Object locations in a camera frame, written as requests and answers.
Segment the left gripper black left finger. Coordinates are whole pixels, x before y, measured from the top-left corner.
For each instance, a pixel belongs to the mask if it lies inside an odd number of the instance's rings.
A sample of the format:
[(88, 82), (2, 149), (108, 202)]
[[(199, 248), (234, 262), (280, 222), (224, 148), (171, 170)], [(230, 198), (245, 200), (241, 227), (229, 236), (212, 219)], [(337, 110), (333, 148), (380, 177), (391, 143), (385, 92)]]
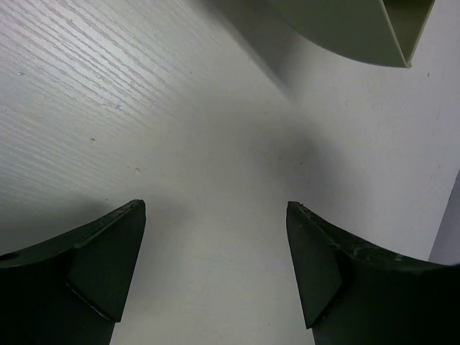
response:
[(146, 224), (133, 200), (1, 256), (2, 344), (109, 344), (126, 305)]

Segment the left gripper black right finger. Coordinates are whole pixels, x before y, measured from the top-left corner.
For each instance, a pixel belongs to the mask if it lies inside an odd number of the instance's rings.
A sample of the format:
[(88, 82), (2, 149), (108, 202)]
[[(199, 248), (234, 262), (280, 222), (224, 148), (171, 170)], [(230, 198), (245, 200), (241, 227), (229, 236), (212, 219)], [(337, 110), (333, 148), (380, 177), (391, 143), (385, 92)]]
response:
[(457, 344), (459, 266), (379, 247), (298, 202), (286, 229), (316, 344)]

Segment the grey-green organizer drawer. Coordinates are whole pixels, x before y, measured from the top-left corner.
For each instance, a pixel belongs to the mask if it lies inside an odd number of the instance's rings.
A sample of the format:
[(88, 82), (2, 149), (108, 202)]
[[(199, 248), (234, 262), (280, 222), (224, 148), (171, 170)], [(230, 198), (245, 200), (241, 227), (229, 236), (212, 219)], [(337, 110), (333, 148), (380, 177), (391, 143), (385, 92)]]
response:
[(410, 68), (434, 1), (271, 0), (298, 34), (342, 57)]

